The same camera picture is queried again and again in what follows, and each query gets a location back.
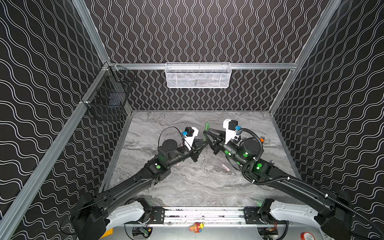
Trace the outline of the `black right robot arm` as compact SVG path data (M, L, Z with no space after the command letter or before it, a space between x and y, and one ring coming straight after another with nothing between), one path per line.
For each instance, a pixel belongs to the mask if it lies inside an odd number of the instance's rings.
M264 139L253 131L241 128L234 131L215 129L203 132L214 154L222 152L228 160L240 166L243 177L250 183L280 190L317 211L315 223L321 230L335 240L348 240L351 237L366 239L352 230L352 217L356 216L378 232L378 240L384 232L373 221L351 207L344 191L328 191L317 188L295 178L272 163L262 159Z

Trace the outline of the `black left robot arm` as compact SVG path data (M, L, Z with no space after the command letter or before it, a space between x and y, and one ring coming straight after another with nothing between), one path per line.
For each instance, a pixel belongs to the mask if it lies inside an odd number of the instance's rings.
M111 189L96 195L88 192L80 196L70 215L75 235L80 240L98 240L111 223L108 217L136 194L164 180L171 167L190 158L196 162L202 150L208 145L202 139L194 140L191 149L179 147L168 139L158 147L158 153L135 175Z

